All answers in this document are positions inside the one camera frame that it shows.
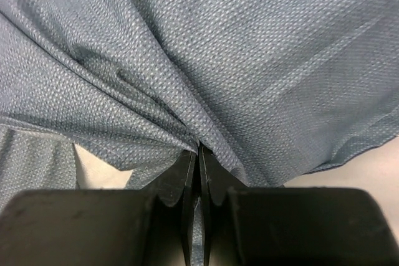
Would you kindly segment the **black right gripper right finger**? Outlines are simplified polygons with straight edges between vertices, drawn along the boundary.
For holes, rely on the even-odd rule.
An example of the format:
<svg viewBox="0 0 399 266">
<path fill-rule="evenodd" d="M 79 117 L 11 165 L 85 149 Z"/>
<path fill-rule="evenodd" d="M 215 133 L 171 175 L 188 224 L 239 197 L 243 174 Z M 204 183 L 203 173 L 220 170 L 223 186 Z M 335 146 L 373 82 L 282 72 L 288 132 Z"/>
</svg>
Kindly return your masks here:
<svg viewBox="0 0 399 266">
<path fill-rule="evenodd" d="M 205 265 L 397 265 L 374 198 L 354 188 L 250 188 L 198 151 Z"/>
</svg>

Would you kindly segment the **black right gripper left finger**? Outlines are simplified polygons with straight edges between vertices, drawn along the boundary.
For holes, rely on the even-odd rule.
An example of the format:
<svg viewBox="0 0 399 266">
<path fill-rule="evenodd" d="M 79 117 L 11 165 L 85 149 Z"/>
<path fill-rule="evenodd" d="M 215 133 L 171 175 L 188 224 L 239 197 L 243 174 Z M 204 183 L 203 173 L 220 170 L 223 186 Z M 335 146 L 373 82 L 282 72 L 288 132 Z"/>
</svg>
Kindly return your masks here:
<svg viewBox="0 0 399 266">
<path fill-rule="evenodd" d="M 36 190 L 1 213 L 2 265 L 189 265 L 196 155 L 139 190 Z"/>
</svg>

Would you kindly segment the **blue plaid pillowcase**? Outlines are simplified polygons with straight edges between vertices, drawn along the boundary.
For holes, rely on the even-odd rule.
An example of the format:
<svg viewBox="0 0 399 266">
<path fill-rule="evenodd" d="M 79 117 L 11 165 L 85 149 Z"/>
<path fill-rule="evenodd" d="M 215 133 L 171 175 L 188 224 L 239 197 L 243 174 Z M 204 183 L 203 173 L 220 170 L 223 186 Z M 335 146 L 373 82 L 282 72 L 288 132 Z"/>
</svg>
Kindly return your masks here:
<svg viewBox="0 0 399 266">
<path fill-rule="evenodd" d="M 1 0 L 1 213 L 139 190 L 200 146 L 250 188 L 398 134 L 398 0 Z"/>
</svg>

